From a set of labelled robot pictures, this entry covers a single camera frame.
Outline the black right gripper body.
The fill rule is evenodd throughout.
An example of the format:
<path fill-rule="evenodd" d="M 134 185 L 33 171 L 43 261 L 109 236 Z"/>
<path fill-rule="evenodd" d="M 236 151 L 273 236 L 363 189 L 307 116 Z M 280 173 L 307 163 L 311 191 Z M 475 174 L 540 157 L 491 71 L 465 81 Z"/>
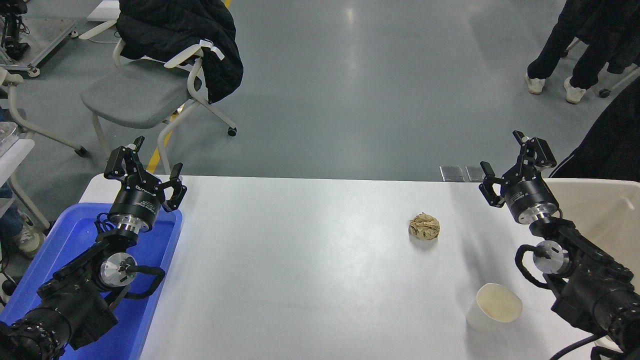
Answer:
<path fill-rule="evenodd" d="M 559 203 L 541 175 L 531 178 L 510 178 L 503 185 L 503 199 L 511 214 L 542 207 L 547 214 L 555 214 Z"/>

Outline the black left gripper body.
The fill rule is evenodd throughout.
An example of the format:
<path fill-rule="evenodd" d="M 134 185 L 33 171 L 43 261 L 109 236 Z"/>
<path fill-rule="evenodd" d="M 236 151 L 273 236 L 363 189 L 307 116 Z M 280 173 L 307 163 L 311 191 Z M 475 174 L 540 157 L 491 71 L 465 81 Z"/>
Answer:
<path fill-rule="evenodd" d="M 122 180 L 109 210 L 109 222 L 153 227 L 163 203 L 160 180 Z"/>

